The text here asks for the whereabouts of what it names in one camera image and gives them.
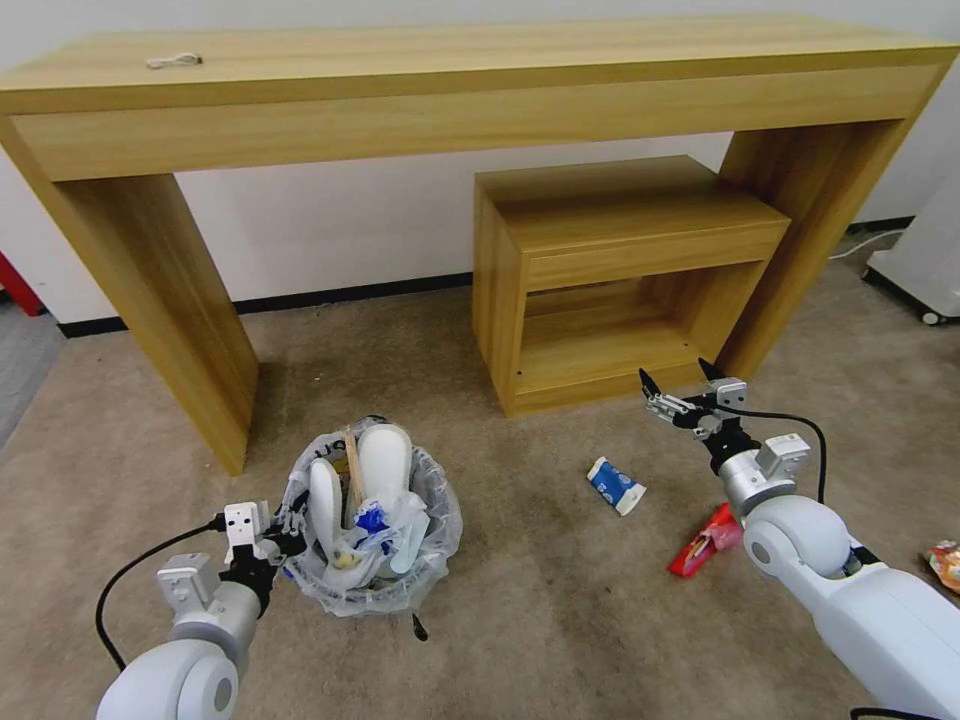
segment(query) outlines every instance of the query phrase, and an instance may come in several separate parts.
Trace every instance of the power cord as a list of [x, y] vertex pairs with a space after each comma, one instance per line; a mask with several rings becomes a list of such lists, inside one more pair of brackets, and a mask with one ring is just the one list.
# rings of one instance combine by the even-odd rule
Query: power cord
[[95, 623], [97, 627], [97, 637], [100, 638], [100, 642], [103, 643], [103, 647], [106, 648], [106, 651], [110, 654], [110, 657], [113, 658], [113, 662], [116, 663], [117, 668], [120, 672], [123, 672], [127, 664], [124, 662], [123, 657], [120, 655], [120, 652], [117, 650], [117, 646], [113, 644], [113, 641], [110, 639], [110, 636], [107, 634], [107, 629], [103, 625], [103, 608], [107, 604], [107, 596], [110, 594], [110, 591], [113, 590], [113, 586], [117, 584], [117, 581], [120, 580], [124, 575], [127, 574], [130, 570], [135, 568], [137, 565], [142, 563], [148, 557], [156, 555], [161, 550], [166, 550], [171, 545], [176, 545], [178, 542], [182, 542], [189, 538], [192, 538], [201, 533], [205, 533], [209, 530], [216, 530], [218, 532], [224, 532], [226, 530], [226, 521], [223, 513], [217, 513], [217, 515], [208, 522], [206, 525], [201, 525], [200, 527], [195, 527], [193, 530], [187, 530], [184, 533], [180, 533], [176, 537], [172, 537], [169, 540], [156, 545], [139, 557], [131, 560], [122, 568], [117, 570], [114, 573], [114, 576], [107, 581], [107, 584], [104, 585], [103, 591], [100, 593], [100, 599], [97, 600], [97, 610], [95, 614]]
[[860, 720], [863, 717], [890, 717], [897, 720], [937, 720], [929, 715], [918, 715], [917, 713], [908, 713], [904, 710], [891, 710], [890, 708], [853, 708], [850, 711], [850, 720]]
[[823, 430], [820, 429], [819, 425], [817, 425], [813, 420], [809, 420], [800, 415], [790, 415], [789, 413], [768, 413], [759, 412], [757, 410], [738, 410], [726, 406], [724, 406], [722, 409], [724, 412], [732, 413], [734, 415], [742, 415], [743, 417], [758, 417], [768, 420], [793, 420], [794, 422], [803, 423], [813, 430], [817, 434], [817, 440], [820, 441], [820, 473], [817, 481], [817, 502], [821, 505], [824, 504], [824, 495], [827, 490], [827, 438], [823, 434]]

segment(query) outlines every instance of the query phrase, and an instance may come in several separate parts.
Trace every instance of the trash bag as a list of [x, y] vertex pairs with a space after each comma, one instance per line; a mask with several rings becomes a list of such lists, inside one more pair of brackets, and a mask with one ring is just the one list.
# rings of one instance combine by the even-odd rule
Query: trash bag
[[[354, 435], [359, 439], [367, 428], [385, 422], [387, 420], [376, 415], [365, 417], [353, 424]], [[290, 527], [301, 528], [307, 549], [288, 558], [284, 571], [304, 595], [318, 601], [324, 610], [337, 617], [417, 611], [433, 586], [449, 572], [447, 559], [456, 553], [463, 534], [460, 504], [443, 468], [426, 450], [414, 445], [410, 490], [426, 503], [430, 525], [409, 572], [395, 579], [374, 578], [369, 587], [344, 591], [322, 581], [327, 558], [311, 523], [304, 519], [306, 505], [298, 512], [291, 510], [294, 501], [309, 489], [310, 463], [318, 457], [326, 458], [334, 465], [343, 462], [346, 458], [344, 433], [320, 435], [300, 454], [290, 472], [277, 517]]]

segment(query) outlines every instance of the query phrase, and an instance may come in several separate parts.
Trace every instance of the black baseboard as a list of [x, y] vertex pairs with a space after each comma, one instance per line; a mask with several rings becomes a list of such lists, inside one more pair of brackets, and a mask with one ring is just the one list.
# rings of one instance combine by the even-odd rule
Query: black baseboard
[[888, 218], [886, 220], [868, 220], [862, 223], [853, 223], [847, 228], [851, 235], [858, 232], [886, 232], [887, 230], [906, 230], [916, 215], [907, 215], [902, 218]]
[[[410, 293], [446, 290], [448, 288], [463, 287], [473, 282], [473, 273], [455, 273], [453, 275], [434, 275], [433, 277], [416, 278], [414, 280], [398, 280], [375, 285], [359, 285], [350, 288], [336, 288], [334, 290], [318, 290], [316, 292], [296, 293], [294, 295], [276, 295], [255, 300], [238, 300], [233, 304], [240, 315], [258, 312], [272, 312], [275, 310], [296, 310], [330, 303], [351, 302], [354, 300], [368, 300], [370, 298], [389, 297], [390, 295], [408, 295]], [[127, 326], [118, 317], [99, 318], [97, 320], [83, 320], [73, 323], [59, 323], [60, 332], [68, 338], [84, 337], [86, 335], [100, 335], [108, 332], [126, 330]]]

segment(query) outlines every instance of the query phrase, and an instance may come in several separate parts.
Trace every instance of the table top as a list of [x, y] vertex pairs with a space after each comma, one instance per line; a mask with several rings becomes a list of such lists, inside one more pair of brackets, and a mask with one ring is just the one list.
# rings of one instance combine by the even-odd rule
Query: table top
[[[413, 95], [949, 61], [957, 45], [798, 15], [107, 33], [0, 76], [5, 114]], [[193, 66], [148, 59], [196, 53]]]

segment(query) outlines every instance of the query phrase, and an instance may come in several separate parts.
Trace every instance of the blue wrapper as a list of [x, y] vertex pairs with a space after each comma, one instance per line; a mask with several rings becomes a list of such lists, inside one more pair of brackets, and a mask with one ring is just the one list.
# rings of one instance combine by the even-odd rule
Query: blue wrapper
[[647, 491], [647, 488], [617, 470], [603, 456], [598, 458], [590, 468], [587, 480], [621, 515], [626, 515], [633, 510], [643, 497], [643, 493]]

